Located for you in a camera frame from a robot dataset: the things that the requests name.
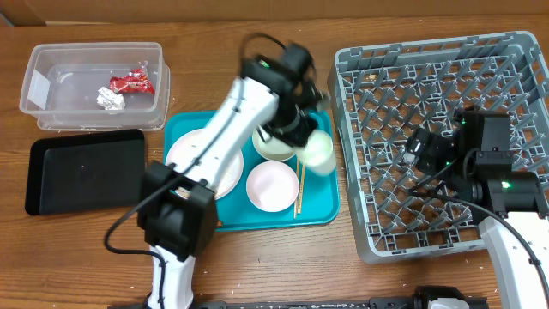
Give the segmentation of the white cup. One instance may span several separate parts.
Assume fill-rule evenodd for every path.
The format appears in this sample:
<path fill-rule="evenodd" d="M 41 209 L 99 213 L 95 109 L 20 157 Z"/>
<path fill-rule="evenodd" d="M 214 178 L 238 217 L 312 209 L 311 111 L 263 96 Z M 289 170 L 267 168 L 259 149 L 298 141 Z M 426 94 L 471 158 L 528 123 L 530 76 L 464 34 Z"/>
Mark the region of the white cup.
<path fill-rule="evenodd" d="M 295 150 L 299 161 L 317 175 L 330 175 L 336 167 L 334 143 L 330 134 L 314 130 L 306 145 Z"/>

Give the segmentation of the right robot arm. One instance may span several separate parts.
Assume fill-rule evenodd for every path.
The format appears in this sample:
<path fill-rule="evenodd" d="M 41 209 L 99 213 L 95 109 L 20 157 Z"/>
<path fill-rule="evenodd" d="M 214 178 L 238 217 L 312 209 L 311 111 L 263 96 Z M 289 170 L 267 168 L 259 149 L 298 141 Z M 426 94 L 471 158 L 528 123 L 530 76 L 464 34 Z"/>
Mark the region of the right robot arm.
<path fill-rule="evenodd" d="M 548 202 L 539 177 L 512 168 L 511 120 L 501 112 L 455 113 L 458 128 L 443 137 L 418 128 L 407 159 L 426 178 L 414 197 L 469 207 L 497 275 L 504 308 L 548 306 Z"/>

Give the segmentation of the small foil ball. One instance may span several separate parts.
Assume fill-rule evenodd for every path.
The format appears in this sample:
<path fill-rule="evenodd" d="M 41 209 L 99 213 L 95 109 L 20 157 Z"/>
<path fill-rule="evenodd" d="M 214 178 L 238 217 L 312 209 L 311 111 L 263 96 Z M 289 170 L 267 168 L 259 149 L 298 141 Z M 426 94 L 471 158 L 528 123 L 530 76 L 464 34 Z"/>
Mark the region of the small foil ball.
<path fill-rule="evenodd" d="M 97 104 L 105 110 L 123 110 L 125 108 L 124 97 L 121 94 L 116 94 L 106 87 L 98 90 Z"/>

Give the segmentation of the red snack wrapper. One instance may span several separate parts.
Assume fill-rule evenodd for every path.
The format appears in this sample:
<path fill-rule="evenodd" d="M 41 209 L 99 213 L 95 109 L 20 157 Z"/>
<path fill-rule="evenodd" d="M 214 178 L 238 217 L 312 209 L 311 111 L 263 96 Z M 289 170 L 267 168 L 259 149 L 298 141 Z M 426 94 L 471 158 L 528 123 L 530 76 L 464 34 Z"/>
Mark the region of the red snack wrapper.
<path fill-rule="evenodd" d="M 144 65 L 130 71 L 125 76 L 113 76 L 110 80 L 110 90 L 115 94 L 155 94 L 155 89 Z"/>

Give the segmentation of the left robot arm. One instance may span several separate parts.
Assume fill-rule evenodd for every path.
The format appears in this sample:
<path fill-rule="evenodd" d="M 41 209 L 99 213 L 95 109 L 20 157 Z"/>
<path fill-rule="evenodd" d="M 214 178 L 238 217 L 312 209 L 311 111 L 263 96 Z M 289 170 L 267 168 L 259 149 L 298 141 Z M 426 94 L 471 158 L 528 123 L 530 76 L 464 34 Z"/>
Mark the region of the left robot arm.
<path fill-rule="evenodd" d="M 278 59 L 242 59 L 239 77 L 191 145 L 191 157 L 148 167 L 137 223 L 157 263 L 149 307 L 192 304 L 195 258 L 211 240 L 218 221 L 214 194 L 224 170 L 253 131 L 263 130 L 289 146 L 317 175 L 335 170 L 332 139 L 308 114 L 327 98 L 308 75 L 313 68 L 311 54 L 297 44 L 286 46 Z"/>

